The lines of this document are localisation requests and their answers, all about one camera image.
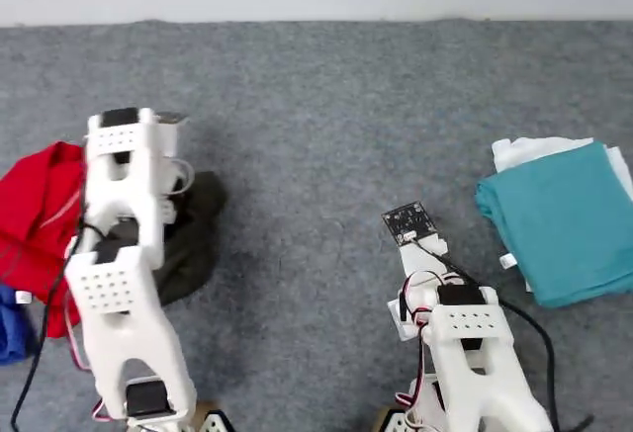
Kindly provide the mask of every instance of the pile of clothes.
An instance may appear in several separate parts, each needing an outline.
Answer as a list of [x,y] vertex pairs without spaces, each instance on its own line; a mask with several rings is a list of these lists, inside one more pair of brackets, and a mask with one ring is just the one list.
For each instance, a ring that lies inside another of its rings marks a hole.
[[633,182],[618,147],[591,138],[493,144],[476,200],[544,306],[633,290]]
[[[46,335],[68,334],[80,321],[65,279],[54,296],[66,247],[78,228],[85,179],[83,148],[57,142],[18,161],[0,180],[0,364],[24,359],[32,328],[15,291],[32,293],[48,303]],[[178,216],[165,225],[165,263],[154,271],[163,304],[199,289],[215,263],[213,221],[226,192],[213,172],[198,172],[191,187],[179,195]],[[113,226],[108,236],[137,236],[132,220]]]

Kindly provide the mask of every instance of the gray carpet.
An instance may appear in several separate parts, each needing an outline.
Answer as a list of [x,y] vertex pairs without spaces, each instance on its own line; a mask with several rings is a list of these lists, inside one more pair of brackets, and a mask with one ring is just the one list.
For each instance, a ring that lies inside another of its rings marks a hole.
[[[222,24],[0,31],[0,168],[86,118],[148,105],[190,115],[182,156],[230,191],[214,278],[167,309],[201,397],[238,431],[368,430],[406,387],[415,346],[386,302],[403,280],[380,214],[422,199],[455,260],[551,332],[562,422],[633,421],[633,296],[536,306],[504,273],[476,182],[504,136],[592,135],[633,161],[633,24]],[[539,337],[510,319],[544,399]],[[0,429],[29,364],[0,368]],[[49,341],[21,424],[90,421],[90,376]]]

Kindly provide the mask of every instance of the teal cloth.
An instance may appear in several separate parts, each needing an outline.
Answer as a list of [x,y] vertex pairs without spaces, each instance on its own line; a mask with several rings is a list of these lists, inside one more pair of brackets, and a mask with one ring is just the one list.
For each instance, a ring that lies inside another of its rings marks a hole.
[[482,180],[476,200],[540,304],[633,289],[633,202],[601,142]]

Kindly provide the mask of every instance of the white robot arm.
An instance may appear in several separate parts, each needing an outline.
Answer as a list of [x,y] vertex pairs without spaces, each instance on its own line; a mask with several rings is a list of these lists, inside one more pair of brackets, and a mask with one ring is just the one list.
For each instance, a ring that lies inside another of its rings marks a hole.
[[389,310],[403,341],[419,338],[420,348],[428,346],[435,374],[420,372],[404,396],[407,410],[392,413],[382,430],[551,432],[523,375],[495,290],[449,272],[438,257],[447,253],[446,243],[420,203],[384,219],[407,279]]
[[[88,129],[84,219],[96,229],[84,231],[65,276],[97,392],[129,430],[193,432],[196,391],[152,277],[163,263],[164,224],[174,218],[166,195],[179,178],[169,158],[176,126],[160,124],[151,109],[129,108],[91,117]],[[100,238],[122,217],[136,219],[137,242]],[[156,376],[125,383],[129,359]],[[231,430],[219,416],[207,422],[214,429],[203,430]]]

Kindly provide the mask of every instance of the circuit board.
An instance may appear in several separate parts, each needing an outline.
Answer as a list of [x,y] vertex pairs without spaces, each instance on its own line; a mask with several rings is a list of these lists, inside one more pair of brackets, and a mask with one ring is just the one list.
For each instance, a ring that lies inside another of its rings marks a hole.
[[437,232],[435,224],[421,202],[413,202],[383,214],[383,221],[389,228],[398,246],[414,239],[422,239]]

